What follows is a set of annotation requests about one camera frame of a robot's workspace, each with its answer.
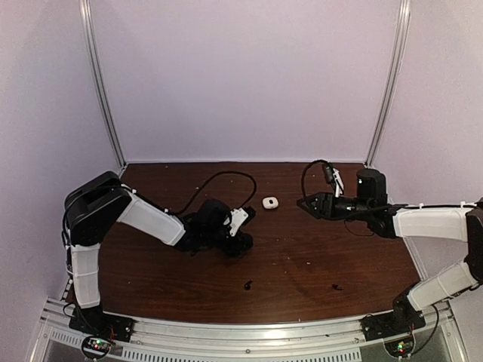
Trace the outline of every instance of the white panel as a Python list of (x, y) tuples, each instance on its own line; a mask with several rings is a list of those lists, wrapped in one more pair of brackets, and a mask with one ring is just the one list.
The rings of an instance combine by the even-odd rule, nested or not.
[(116, 165), (78, 2), (3, 1), (0, 29), (0, 359), (21, 361), (65, 286), (63, 199)]
[[(483, 195), (482, 17), (478, 0), (412, 3), (405, 58), (374, 163), (397, 202), (470, 202)], [(428, 269), (466, 254), (465, 244), (446, 245), (416, 242)], [(478, 290), (451, 303), (473, 362), (481, 360), (482, 297)]]
[(129, 161), (365, 159), (399, 1), (92, 1)]

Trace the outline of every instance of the wooden table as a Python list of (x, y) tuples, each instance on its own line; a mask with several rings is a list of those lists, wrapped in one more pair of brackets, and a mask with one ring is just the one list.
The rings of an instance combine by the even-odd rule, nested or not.
[[(190, 256), (127, 225), (115, 225), (100, 252), (100, 290), (107, 311), (139, 317), (206, 323), (312, 321), (391, 308), (392, 299), (419, 280), (402, 240), (351, 235), (343, 222), (312, 218), (299, 209), (305, 164), (132, 164), (122, 179), (155, 203), (180, 209), (205, 179), (220, 170), (255, 176), (251, 202), (257, 216), (243, 232), (254, 247), (229, 259), (219, 250)], [(339, 164), (346, 194), (355, 194), (360, 164)], [(320, 167), (307, 180), (309, 193), (329, 191)], [(237, 206), (249, 180), (221, 176), (195, 201), (218, 198)], [(261, 200), (276, 196), (277, 210)], [(368, 234), (364, 224), (349, 224)], [(250, 290), (244, 285), (252, 280)], [(335, 290), (337, 284), (343, 290)]]

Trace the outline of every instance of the vertical metal post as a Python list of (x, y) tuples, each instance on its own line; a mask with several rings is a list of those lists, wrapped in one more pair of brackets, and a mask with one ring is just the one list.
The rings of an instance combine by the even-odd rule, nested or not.
[(370, 167), (376, 156), (377, 148), (383, 135), (384, 126), (391, 108), (392, 98), (395, 92), (395, 83), (401, 67), (401, 61), (405, 52), (406, 39), (408, 38), (409, 20), (411, 17), (411, 0), (401, 0), (399, 7), (398, 25), (395, 32), (394, 49), (392, 50), (391, 66), (387, 78), (386, 89), (384, 91), (383, 102), (380, 107), (377, 119), (376, 130), (369, 148), (368, 156), (365, 160), (366, 166)]
[(97, 53), (96, 38), (94, 35), (94, 24), (91, 16), (91, 3), (89, 0), (79, 0), (81, 7), (81, 19), (84, 27), (85, 41), (87, 43), (89, 60), (91, 61), (92, 74), (94, 76), (94, 85), (96, 87), (97, 98), (99, 99), (100, 110), (102, 112), (104, 123), (106, 124), (107, 133), (111, 146), (114, 150), (116, 161), (120, 168), (126, 165), (126, 161), (122, 154), (119, 138), (115, 132), (114, 122), (112, 120), (111, 109), (107, 100), (106, 88), (100, 71), (99, 54)]

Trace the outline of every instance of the white wall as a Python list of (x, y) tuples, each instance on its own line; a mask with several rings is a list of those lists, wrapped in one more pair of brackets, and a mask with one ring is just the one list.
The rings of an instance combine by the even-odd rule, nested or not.
[(21, 361), (65, 286), (63, 199), (116, 165), (78, 2), (4, 0), (0, 28), (0, 360)]
[[(374, 166), (395, 202), (448, 203), (483, 196), (483, 3), (413, 2), (408, 44)], [(415, 241), (435, 274), (466, 245)], [(451, 304), (470, 360), (481, 360), (483, 290)]]
[(362, 161), (399, 0), (92, 2), (129, 161)]

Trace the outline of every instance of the robotic arm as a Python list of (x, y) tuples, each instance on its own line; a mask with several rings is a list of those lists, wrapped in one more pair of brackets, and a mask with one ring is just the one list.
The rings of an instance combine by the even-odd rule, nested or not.
[[(335, 173), (332, 164), (322, 164), (327, 173)], [(359, 220), (383, 238), (428, 237), (450, 238), (468, 243), (468, 256), (438, 275), (409, 287), (393, 301), (393, 311), (367, 316), (361, 321), (366, 340), (386, 338), (395, 332), (424, 327), (421, 311), (447, 298), (460, 295), (483, 284), (483, 201), (476, 204), (408, 206), (387, 202), (386, 178), (378, 170), (357, 173), (355, 198), (337, 193), (319, 192), (306, 195), (297, 204), (317, 219)]]
[(206, 200), (197, 213), (180, 218), (122, 184), (113, 172), (69, 194), (65, 209), (63, 240), (77, 307), (69, 326), (98, 336), (113, 335), (121, 341), (130, 339), (133, 321), (103, 313), (98, 288), (100, 245), (115, 222), (180, 251), (217, 247), (235, 257), (253, 245), (252, 237), (239, 230), (254, 216), (250, 207), (230, 210), (221, 201)]

